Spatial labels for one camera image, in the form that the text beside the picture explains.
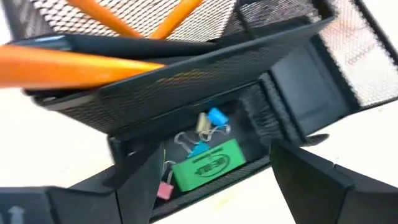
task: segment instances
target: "metal mesh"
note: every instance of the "metal mesh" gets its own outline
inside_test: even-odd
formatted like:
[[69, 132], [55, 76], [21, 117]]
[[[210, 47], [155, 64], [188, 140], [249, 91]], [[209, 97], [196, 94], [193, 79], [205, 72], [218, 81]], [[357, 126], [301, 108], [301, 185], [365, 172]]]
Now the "metal mesh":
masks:
[[[65, 0], [29, 0], [54, 32], [117, 35]], [[179, 0], [97, 0], [143, 36], [159, 26]], [[170, 39], [206, 41], [221, 36], [235, 0], [207, 0], [173, 32]]]
[[333, 0], [338, 18], [320, 32], [361, 106], [398, 96], [397, 66], [352, 0]]
[[259, 85], [251, 87], [240, 100], [263, 146], [269, 146], [272, 139], [285, 137]]
[[[147, 37], [155, 31], [156, 27], [159, 26], [180, 0], [96, 1]], [[228, 35], [242, 31], [243, 28], [236, 15], [231, 16], [236, 1], [205, 0], [169, 38], [203, 42], [219, 38], [223, 34]], [[66, 0], [13, 0], [11, 4], [14, 4], [13, 7], [19, 7], [20, 4], [24, 5], [23, 12], [17, 11], [14, 13], [17, 17], [16, 19], [25, 17], [28, 14], [30, 21], [39, 21], [39, 23], [36, 23], [46, 28], [43, 31], [43, 28], [32, 22], [28, 26], [23, 26], [22, 24], [21, 29], [26, 29], [26, 34], [18, 36], [18, 39], [49, 32], [117, 35], [109, 27], [69, 5]], [[309, 0], [239, 0], [238, 4], [242, 6], [241, 12], [252, 28], [286, 21], [299, 16], [312, 18], [317, 16], [317, 12]]]
[[38, 35], [50, 34], [52, 29], [34, 9], [33, 5], [26, 0], [8, 0], [4, 2], [7, 7], [7, 13], [13, 15], [10, 21], [11, 28], [14, 29], [14, 35], [18, 39], [26, 37], [35, 37]]
[[271, 75], [272, 74], [264, 73], [260, 76], [260, 81], [263, 82], [269, 96], [269, 103], [274, 106], [275, 112], [280, 117], [281, 125], [286, 131], [288, 140], [300, 144], [303, 137], [301, 136], [302, 133], [299, 133], [296, 129], [293, 121], [294, 118], [289, 115], [287, 105], [282, 100], [283, 96], [278, 92], [277, 84], [271, 78]]
[[[240, 11], [250, 28], [263, 27], [276, 22], [307, 16], [317, 21], [318, 11], [308, 0], [240, 0]], [[225, 28], [224, 35], [243, 31], [241, 21], [235, 12]]]
[[[289, 12], [287, 9], [290, 7], [298, 7], [293, 2], [280, 0], [279, 3], [283, 3], [285, 6], [275, 5], [274, 7], [286, 10], [287, 13]], [[253, 4], [257, 5], [257, 2], [251, 1], [250, 5]], [[274, 11], [276, 15], [277, 9], [275, 8], [269, 13]], [[311, 10], [303, 10], [303, 7], [298, 7], [297, 11], [300, 12], [298, 13], [300, 15], [306, 14], [313, 12], [313, 7]], [[47, 99], [48, 101], [45, 102], [38, 99], [37, 102], [43, 106], [53, 106], [52, 108], [57, 108], [53, 110], [59, 110], [59, 112], [92, 128], [111, 134], [148, 119], [154, 119], [188, 103], [256, 80], [292, 49], [307, 41], [318, 33], [327, 22], [331, 21], [332, 15], [329, 12], [326, 12], [324, 16], [324, 21], [314, 24], [299, 23], [286, 27], [285, 24], [278, 23], [279, 35], [262, 37], [251, 42], [246, 40], [246, 43], [242, 45], [217, 50], [131, 80], [105, 86], [95, 91], [93, 101], [83, 105], [57, 108], [56, 101], [63, 101], [63, 98], [53, 101]], [[263, 30], [269, 30], [269, 27], [256, 28], [259, 33]], [[79, 98], [80, 96], [82, 94], [68, 98]]]
[[145, 86], [129, 82], [121, 85], [115, 94], [91, 102], [88, 107], [95, 110], [88, 110], [86, 106], [82, 106], [60, 112], [109, 133], [126, 125], [153, 118], [192, 100], [199, 100], [250, 82], [300, 42], [302, 38], [297, 37], [295, 41], [247, 51], [180, 72], [170, 78], [162, 78]]

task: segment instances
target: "black plastic panel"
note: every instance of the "black plastic panel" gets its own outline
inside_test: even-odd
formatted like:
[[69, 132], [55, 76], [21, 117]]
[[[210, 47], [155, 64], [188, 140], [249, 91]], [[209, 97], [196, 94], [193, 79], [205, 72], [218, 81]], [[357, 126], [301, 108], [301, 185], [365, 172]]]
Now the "black plastic panel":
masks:
[[275, 142], [271, 162], [297, 223], [396, 223], [398, 189]]
[[134, 60], [195, 56], [217, 50], [217, 45], [209, 42], [103, 37], [78, 34], [42, 35], [30, 39], [13, 41], [9, 44]]
[[163, 150], [149, 149], [69, 189], [0, 188], [0, 223], [146, 224], [163, 160]]
[[305, 135], [350, 114], [345, 95], [310, 42], [273, 66], [271, 75]]

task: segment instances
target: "blue binder clip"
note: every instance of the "blue binder clip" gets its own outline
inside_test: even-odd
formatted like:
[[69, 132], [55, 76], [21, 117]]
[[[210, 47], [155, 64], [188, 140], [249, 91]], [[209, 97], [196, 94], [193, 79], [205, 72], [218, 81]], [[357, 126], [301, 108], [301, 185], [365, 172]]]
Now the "blue binder clip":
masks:
[[210, 149], [210, 146], [208, 146], [203, 141], [199, 141], [198, 144], [192, 149], [192, 152], [187, 156], [187, 158], [191, 158], [193, 156], [197, 156], [199, 154], [202, 154], [202, 153], [206, 152], [209, 149]]
[[209, 111], [207, 119], [209, 119], [214, 126], [224, 126], [228, 123], [228, 117], [217, 108], [212, 108]]

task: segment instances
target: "orange pencil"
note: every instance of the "orange pencil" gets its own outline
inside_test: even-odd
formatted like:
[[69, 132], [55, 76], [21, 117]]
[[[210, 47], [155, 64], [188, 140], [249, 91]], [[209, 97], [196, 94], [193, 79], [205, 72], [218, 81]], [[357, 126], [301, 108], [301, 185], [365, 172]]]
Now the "orange pencil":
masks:
[[13, 45], [0, 47], [0, 88], [89, 88], [164, 65]]
[[166, 39], [202, 2], [203, 0], [181, 0], [150, 38]]
[[107, 8], [100, 6], [95, 0], [67, 0], [69, 4], [100, 21], [120, 35], [127, 37], [142, 37], [140, 33], [120, 20]]

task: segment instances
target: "small compartment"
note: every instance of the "small compartment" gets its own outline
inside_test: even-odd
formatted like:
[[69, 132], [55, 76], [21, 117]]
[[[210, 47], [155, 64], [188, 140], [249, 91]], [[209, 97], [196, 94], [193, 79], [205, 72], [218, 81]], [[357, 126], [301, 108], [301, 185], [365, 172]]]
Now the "small compartment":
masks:
[[[195, 133], [198, 115], [201, 112], [207, 112], [212, 107], [217, 107], [229, 118], [231, 132], [227, 136], [214, 133], [208, 145], [213, 148], [230, 139], [235, 139], [246, 163], [193, 190], [184, 192], [179, 189], [173, 177], [171, 184], [174, 190], [171, 198], [156, 200], [152, 221], [169, 215], [176, 210], [176, 207], [182, 209], [203, 197], [233, 185], [269, 165], [271, 139], [288, 139], [288, 136], [285, 135], [279, 115], [273, 104], [268, 101], [268, 93], [264, 90], [263, 82], [256, 80], [163, 114], [135, 126], [134, 131], [130, 133], [121, 132], [109, 137], [116, 162], [122, 161], [128, 155], [134, 156], [134, 153], [139, 151], [164, 147], [165, 161], [181, 163], [187, 159], [188, 154], [182, 146], [174, 142], [177, 133], [184, 131], [191, 140], [199, 140], [198, 134]], [[170, 172], [169, 166], [167, 168], [162, 179], [164, 182], [167, 181]]]

